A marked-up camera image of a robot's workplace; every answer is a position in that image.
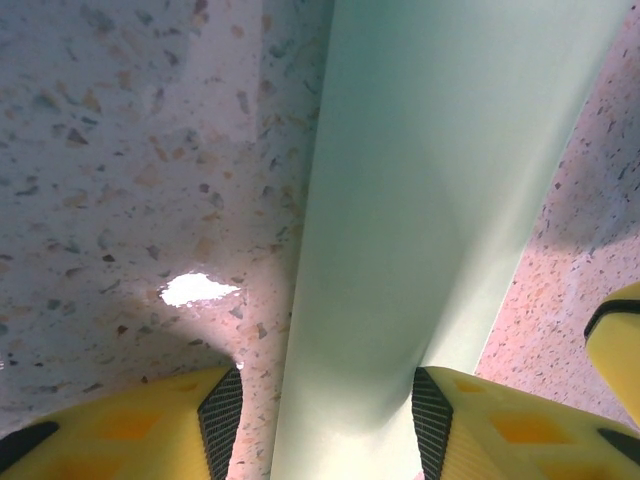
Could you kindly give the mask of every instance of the speckled floor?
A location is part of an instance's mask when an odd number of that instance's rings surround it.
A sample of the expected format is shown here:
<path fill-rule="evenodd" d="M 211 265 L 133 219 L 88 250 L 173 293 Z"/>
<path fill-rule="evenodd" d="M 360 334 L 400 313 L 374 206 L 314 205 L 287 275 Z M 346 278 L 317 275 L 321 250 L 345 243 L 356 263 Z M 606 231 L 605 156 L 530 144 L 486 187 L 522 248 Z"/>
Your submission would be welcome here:
<path fill-rule="evenodd" d="M 2 2 L 0 435 L 232 356 L 248 408 L 230 478 L 268 476 L 331 7 Z M 640 277 L 636 12 L 478 367 L 623 421 L 582 329 Z M 188 272 L 239 290 L 165 305 Z"/>
<path fill-rule="evenodd" d="M 268 474 L 331 8 L 2 2 L 0 436 L 232 356 Z M 188 272 L 240 290 L 165 305 Z"/>
<path fill-rule="evenodd" d="M 609 52 L 477 369 L 481 377 L 633 425 L 583 331 L 640 280 L 640 8 Z"/>

